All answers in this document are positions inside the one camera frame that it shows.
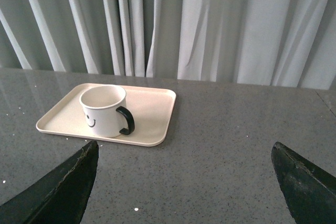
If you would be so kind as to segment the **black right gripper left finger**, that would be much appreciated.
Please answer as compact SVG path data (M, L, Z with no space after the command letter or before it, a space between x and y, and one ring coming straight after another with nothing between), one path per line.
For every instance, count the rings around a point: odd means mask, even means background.
M98 166L90 141L40 180L1 205L1 223L80 223Z

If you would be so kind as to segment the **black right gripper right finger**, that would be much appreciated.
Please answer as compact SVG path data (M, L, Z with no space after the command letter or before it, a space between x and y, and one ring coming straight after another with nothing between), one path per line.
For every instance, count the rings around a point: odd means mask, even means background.
M276 142L271 160L296 223L335 223L335 177Z

